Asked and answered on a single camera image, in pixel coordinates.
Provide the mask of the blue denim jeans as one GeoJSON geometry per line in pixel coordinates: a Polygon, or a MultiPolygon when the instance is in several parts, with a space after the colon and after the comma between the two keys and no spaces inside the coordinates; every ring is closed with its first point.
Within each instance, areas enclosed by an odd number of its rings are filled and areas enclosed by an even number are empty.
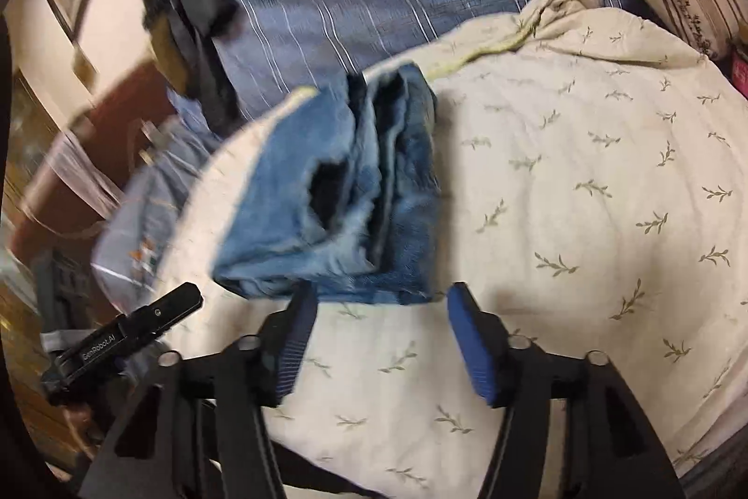
{"type": "Polygon", "coordinates": [[[267,137],[210,277],[240,297],[415,305],[432,297],[436,97],[412,63],[343,75],[267,137]]]}

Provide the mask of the light blue printed cloth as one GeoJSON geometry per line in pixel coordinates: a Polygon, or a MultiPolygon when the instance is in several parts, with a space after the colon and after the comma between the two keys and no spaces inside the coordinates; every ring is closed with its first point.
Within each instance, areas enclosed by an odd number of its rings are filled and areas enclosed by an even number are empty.
{"type": "Polygon", "coordinates": [[[174,90],[167,91],[167,100],[175,114],[148,133],[150,159],[128,181],[121,206],[91,255],[100,289],[122,313],[151,299],[161,258],[191,188],[221,144],[197,102],[174,90]]]}

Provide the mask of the cream leaf-print bed sheet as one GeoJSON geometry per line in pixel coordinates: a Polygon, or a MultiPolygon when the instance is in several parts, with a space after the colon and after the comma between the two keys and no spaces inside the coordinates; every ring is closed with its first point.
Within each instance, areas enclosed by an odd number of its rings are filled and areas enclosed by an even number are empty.
{"type": "MultiPolygon", "coordinates": [[[[438,98],[436,285],[605,352],[679,474],[747,421],[747,103],[680,39],[531,0],[407,53],[438,98]]],[[[391,498],[473,498],[501,416],[440,301],[324,304],[271,437],[391,498]]]]}

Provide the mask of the black cap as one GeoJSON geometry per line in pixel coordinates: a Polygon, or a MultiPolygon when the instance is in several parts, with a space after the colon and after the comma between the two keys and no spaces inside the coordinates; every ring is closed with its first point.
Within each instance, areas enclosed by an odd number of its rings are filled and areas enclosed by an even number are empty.
{"type": "Polygon", "coordinates": [[[171,90],[194,102],[207,128],[226,138],[244,123],[214,39],[231,27],[236,0],[142,0],[143,29],[171,90]]]}

